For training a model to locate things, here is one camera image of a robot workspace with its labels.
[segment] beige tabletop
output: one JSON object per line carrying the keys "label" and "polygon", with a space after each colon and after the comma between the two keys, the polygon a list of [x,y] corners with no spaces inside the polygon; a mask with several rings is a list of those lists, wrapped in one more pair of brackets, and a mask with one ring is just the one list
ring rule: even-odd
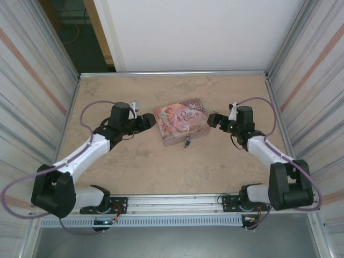
{"label": "beige tabletop", "polygon": [[[69,155],[89,137],[79,124],[82,109],[93,101],[138,100],[138,114],[156,108],[200,98],[208,113],[229,115],[228,104],[250,97],[269,98],[262,76],[173,76],[83,78],[64,141],[61,158]],[[273,113],[263,101],[253,107],[256,129],[271,131]],[[110,115],[111,104],[88,109],[84,122],[92,128]],[[269,138],[284,151],[280,132]],[[76,182],[78,187],[97,184],[112,194],[203,194],[237,192],[242,185],[268,183],[269,169],[255,156],[236,149],[230,135],[212,128],[210,134],[184,144],[165,147],[159,128],[120,142],[92,164]]]}

